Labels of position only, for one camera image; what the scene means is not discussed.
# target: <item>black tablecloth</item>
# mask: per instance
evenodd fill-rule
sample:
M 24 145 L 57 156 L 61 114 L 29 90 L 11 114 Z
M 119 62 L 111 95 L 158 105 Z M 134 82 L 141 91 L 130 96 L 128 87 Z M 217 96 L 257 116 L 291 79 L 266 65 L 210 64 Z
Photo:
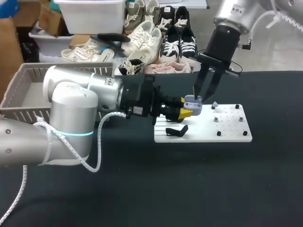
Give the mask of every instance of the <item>black tablecloth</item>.
M 158 75 L 156 83 L 168 95 L 187 95 L 195 77 Z M 224 76 L 213 101 L 243 105 L 251 143 L 157 144 L 151 118 L 112 119 L 102 133 L 98 173 L 30 166 L 26 190 L 3 226 L 301 227 L 303 73 Z M 20 166 L 0 169 L 0 214 L 21 178 Z

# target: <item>black sneaker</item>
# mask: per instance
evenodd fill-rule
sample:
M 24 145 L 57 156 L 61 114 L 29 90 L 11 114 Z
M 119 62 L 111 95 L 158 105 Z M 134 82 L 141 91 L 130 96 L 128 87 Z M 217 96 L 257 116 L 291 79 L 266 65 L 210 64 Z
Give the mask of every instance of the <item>black sneaker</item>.
M 115 69 L 117 75 L 135 75 L 151 59 L 149 50 L 137 50 L 133 52 L 118 68 Z
M 190 57 L 196 58 L 198 56 L 198 49 L 196 43 L 196 37 L 193 31 L 189 27 L 185 27 L 180 36 L 180 59 L 179 63 L 189 63 L 190 66 L 194 67 L 196 64 L 195 60 Z
M 189 11 L 185 6 L 180 6 L 176 12 L 175 26 L 179 29 L 190 27 Z
M 159 52 L 159 61 L 165 62 L 178 62 L 179 57 L 179 35 L 178 29 L 172 25 L 167 29 L 163 38 L 161 50 Z
M 162 35 L 165 35 L 169 26 L 175 24 L 175 8 L 172 6 L 166 6 L 160 8 L 160 18 L 159 18 L 159 28 L 162 32 Z

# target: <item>floor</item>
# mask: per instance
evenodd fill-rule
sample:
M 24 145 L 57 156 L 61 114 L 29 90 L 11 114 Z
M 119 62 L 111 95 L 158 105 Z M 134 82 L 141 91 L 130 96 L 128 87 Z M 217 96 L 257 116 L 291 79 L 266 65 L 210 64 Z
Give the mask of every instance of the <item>floor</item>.
M 198 48 L 205 49 L 213 33 L 213 19 L 221 0 L 209 0 L 210 9 L 190 9 L 190 21 L 196 35 Z M 243 71 L 303 70 L 303 34 L 284 21 L 271 29 L 266 26 L 272 18 L 260 22 L 252 49 L 237 50 L 233 61 L 243 67 Z

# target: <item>gray plastic basket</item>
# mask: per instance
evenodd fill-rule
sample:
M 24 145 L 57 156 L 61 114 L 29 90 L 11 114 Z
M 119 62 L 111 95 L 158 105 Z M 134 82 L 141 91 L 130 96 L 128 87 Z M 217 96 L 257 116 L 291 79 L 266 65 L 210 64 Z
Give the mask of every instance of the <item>gray plastic basket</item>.
M 26 123 L 35 123 L 35 116 L 38 115 L 49 122 L 51 103 L 44 99 L 42 85 L 46 71 L 53 65 L 107 76 L 114 74 L 114 64 L 111 62 L 24 63 L 9 83 L 0 104 L 0 114 L 3 114 L 5 118 Z M 101 113 L 98 113 L 96 121 L 100 121 L 100 119 Z

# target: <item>pink sneaker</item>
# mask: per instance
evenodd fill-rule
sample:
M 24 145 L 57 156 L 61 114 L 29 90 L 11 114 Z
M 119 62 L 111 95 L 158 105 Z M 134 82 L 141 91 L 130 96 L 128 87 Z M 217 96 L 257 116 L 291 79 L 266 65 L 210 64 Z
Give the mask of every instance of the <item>pink sneaker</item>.
M 151 64 L 144 68 L 145 74 L 167 74 L 167 73 L 190 73 L 191 68 L 186 62 L 185 64 L 179 64 L 176 62 L 163 63 L 163 64 Z

